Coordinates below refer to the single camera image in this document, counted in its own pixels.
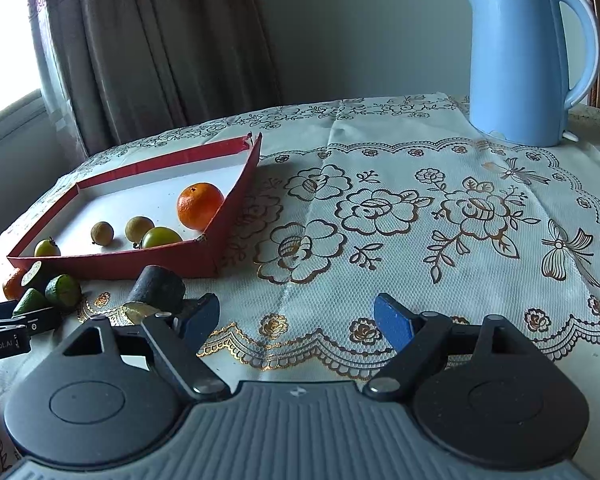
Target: red tray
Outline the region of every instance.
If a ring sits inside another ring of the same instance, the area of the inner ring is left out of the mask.
[[[261,134],[210,142],[195,148],[156,156],[77,182],[64,193],[20,239],[8,259],[14,267],[30,269],[48,261],[58,273],[83,280],[134,280],[147,265],[171,269],[183,278],[217,274],[227,238],[253,178]],[[210,182],[225,196],[204,235],[179,223],[176,200],[187,186]],[[151,249],[133,249],[126,240],[126,221],[148,216],[156,226],[176,230],[182,242]],[[91,226],[107,221],[114,241],[106,247],[91,244]],[[35,258],[36,244],[53,237],[62,256]]]

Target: orange fruit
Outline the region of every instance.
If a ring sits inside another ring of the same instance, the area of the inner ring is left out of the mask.
[[[22,277],[27,273],[25,269],[13,269],[13,272],[2,284],[2,291],[7,300],[19,300],[24,296]]]
[[[222,202],[224,196],[213,184],[193,184],[177,197],[177,218],[189,229],[204,231]]]

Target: brown curtain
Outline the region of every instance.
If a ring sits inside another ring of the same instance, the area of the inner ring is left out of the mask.
[[[42,92],[74,163],[279,104],[254,0],[29,0]]]

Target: wall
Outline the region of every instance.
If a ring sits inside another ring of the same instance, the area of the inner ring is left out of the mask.
[[[288,104],[334,98],[468,94],[467,0],[258,0]],[[584,65],[579,23],[564,26],[572,79]]]
[[[0,140],[0,233],[69,171],[46,112]]]

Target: electric kettle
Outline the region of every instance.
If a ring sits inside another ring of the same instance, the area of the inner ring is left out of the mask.
[[[568,110],[600,68],[600,29],[588,0],[469,0],[471,124],[528,146],[560,142]],[[560,2],[571,7],[586,40],[586,66],[569,88]]]

